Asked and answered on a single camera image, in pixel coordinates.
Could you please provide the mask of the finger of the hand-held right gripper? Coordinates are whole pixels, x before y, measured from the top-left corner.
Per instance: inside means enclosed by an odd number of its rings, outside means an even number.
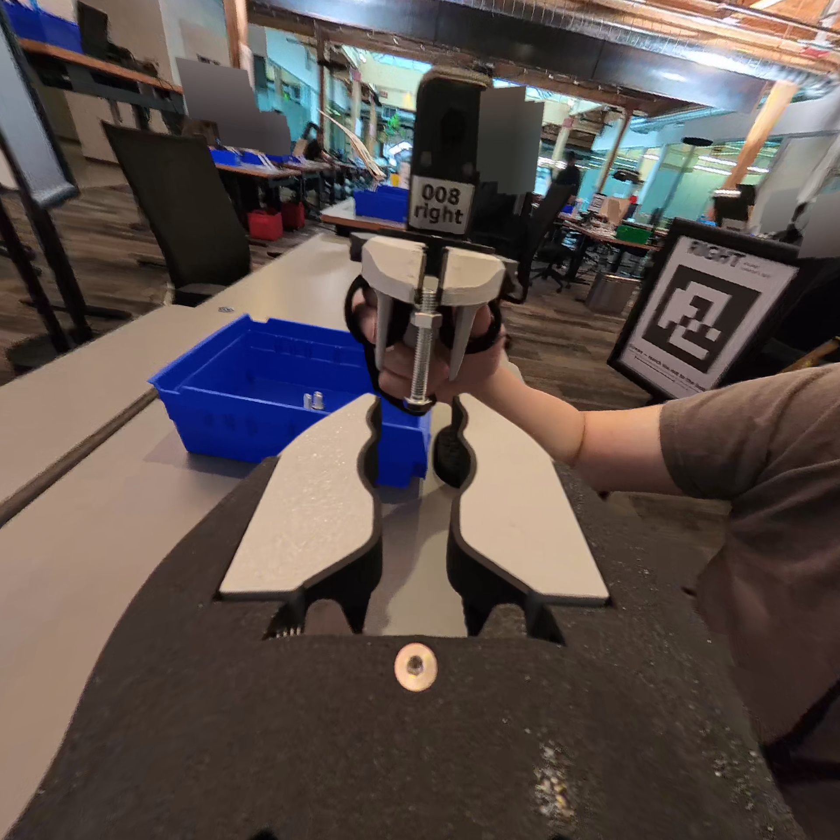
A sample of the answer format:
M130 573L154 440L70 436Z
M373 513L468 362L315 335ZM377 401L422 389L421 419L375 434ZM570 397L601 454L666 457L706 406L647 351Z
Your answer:
M496 255L466 248L445 248L442 266L442 305L453 313L454 337L448 379L454 382L464 361L476 314L494 300L507 274Z
M405 303L413 312L422 302L426 249L406 238L373 236L362 247L361 264L362 277L376 295L374 363L381 370L396 303Z

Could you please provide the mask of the wooden desk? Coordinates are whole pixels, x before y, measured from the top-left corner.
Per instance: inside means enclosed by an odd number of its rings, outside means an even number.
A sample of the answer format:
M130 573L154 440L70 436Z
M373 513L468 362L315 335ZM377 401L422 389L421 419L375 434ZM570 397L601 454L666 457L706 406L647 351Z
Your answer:
M156 111L169 133L182 133L186 106L176 84L35 40L22 38L18 43L43 86L110 102L117 123L121 122L118 104L130 105L141 131L151 131L150 114Z

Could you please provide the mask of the person's right hand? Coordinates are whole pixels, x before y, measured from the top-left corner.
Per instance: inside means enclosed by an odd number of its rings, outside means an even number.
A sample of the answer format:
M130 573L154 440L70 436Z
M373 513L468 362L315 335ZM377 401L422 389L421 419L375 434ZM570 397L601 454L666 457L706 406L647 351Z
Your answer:
M505 325L494 343L477 353L467 353L456 378L450 378L450 350L439 338L432 345L427 373L427 395L439 403L451 403L452 398L462 394L477 396L501 367L506 358L508 335ZM385 351L385 360L379 370L378 386L388 396L406 401L411 395L415 361L415 349L404 342L398 342Z

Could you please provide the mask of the black display stand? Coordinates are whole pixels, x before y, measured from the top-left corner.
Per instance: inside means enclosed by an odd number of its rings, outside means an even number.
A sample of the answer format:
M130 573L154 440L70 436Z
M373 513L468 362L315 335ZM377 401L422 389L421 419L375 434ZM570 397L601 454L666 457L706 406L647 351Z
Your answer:
M79 196L45 107L28 73L28 63L4 11L1 13L1 147L15 190L52 272L71 326L64 329L39 273L4 204L2 256L9 258L37 311L45 333L5 351L16 375L33 371L99 337L88 318L127 322L129 312L90 307L85 301L50 211Z

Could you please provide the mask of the row of blue bins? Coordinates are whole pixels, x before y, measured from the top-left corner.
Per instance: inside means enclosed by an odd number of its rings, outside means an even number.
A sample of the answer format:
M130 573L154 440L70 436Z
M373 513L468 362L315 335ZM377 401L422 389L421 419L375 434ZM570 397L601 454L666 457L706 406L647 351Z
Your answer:
M1 6L18 39L75 53L83 52L81 32L76 22L22 2L2 1Z

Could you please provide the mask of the blue plastic bin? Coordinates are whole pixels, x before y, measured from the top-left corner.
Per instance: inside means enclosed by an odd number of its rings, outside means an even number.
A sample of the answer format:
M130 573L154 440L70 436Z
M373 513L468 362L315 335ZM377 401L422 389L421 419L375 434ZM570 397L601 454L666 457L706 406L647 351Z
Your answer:
M150 378L185 449L257 464L319 419L374 393L362 345L342 330L243 315ZM325 410L302 407L321 392Z

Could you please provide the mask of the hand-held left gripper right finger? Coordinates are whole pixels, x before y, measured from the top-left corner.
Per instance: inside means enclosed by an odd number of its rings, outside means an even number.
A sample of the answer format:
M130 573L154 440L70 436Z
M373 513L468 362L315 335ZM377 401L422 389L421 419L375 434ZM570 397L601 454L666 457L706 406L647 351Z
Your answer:
M611 596L552 459L474 397L451 408L434 441L434 471L455 490L446 573L467 635L513 605L526 635L560 643L554 607L603 608Z

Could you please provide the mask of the small blue bin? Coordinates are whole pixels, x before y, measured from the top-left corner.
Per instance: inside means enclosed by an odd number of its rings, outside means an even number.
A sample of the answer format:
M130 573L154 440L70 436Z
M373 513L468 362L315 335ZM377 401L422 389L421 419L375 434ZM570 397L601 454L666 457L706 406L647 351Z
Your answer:
M379 184L371 189L353 192L353 208L357 217L406 224L409 190L400 186Z

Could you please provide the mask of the metal trash can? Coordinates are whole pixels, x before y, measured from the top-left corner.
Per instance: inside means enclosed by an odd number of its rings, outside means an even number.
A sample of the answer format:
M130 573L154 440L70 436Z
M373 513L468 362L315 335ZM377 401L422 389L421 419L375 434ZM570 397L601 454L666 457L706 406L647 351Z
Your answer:
M599 273L590 285L584 305L595 313L619 316L638 291L640 282L635 277Z

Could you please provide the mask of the black mesh chair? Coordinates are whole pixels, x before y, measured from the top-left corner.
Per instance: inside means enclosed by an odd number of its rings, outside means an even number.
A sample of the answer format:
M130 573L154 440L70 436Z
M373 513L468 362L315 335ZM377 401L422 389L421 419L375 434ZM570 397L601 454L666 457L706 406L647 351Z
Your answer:
M576 187L571 183L553 182L540 204L532 211L528 223L528 233L518 266L518 283L521 288L519 303L525 302L530 289L532 263L542 241L551 230L553 223L576 195Z

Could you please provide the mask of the long steel bolt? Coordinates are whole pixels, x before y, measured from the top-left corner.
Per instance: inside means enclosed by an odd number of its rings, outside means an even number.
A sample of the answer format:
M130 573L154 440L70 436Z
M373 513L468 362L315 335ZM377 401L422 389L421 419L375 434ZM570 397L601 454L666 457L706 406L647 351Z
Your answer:
M438 288L439 279L426 275L416 292L412 313L414 311L439 312ZM410 414L419 416L425 414L433 403L428 394L427 383L437 329L430 331L417 330L414 326L413 328L416 333L413 373L409 395L404 400L404 407Z

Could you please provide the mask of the framed tag sign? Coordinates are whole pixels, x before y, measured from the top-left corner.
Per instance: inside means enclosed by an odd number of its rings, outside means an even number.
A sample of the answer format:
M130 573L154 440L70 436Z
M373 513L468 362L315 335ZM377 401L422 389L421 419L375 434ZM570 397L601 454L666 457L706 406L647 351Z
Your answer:
M745 378L802 295L799 249L676 219L607 363L666 402Z

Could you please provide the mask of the black office chair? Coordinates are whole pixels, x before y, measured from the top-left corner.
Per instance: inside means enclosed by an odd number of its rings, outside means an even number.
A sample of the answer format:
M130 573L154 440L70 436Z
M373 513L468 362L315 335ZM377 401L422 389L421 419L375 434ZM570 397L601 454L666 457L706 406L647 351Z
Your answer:
M195 308L246 277L248 238L205 143L101 127L161 250L173 303Z

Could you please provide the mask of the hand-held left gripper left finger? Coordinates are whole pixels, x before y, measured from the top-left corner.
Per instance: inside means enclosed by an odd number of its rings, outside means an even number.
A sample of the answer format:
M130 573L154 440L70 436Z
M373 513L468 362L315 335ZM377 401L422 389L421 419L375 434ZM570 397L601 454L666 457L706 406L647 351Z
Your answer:
M376 491L382 405L363 394L278 456L218 588L226 602L277 602L294 627L331 600L362 634L383 571Z

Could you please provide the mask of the person's right forearm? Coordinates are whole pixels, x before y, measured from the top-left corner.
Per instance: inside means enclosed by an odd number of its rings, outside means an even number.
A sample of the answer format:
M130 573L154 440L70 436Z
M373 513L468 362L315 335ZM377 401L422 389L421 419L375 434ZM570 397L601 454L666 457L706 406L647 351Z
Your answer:
M592 489L679 494L665 464L661 406L583 412L509 370L498 370L493 381L495 410Z

